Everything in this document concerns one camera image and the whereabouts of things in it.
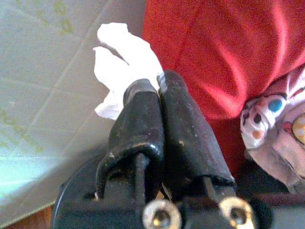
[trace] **crumpled paper tissue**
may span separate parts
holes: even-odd
[[[95,47],[94,74],[109,93],[95,108],[98,116],[116,120],[123,109],[123,95],[130,84],[148,79],[158,90],[161,64],[150,44],[128,32],[124,23],[102,24],[97,36],[102,46]]]

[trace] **orange dot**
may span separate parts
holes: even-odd
[[[253,136],[254,138],[256,138],[256,139],[262,138],[262,137],[263,137],[263,134],[264,134],[264,132],[261,131],[261,130],[254,130],[254,131],[252,132],[252,136]]]

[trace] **red fabric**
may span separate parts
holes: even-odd
[[[295,0],[147,0],[143,37],[185,78],[233,175],[245,101],[305,62],[304,12]]]

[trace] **screw head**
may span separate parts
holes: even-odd
[[[180,229],[182,219],[178,208],[166,199],[156,199],[146,205],[142,215],[146,229]]]

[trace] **polka dot fabric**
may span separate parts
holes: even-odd
[[[305,84],[301,66],[247,102],[240,116],[248,155],[292,193],[305,193]]]

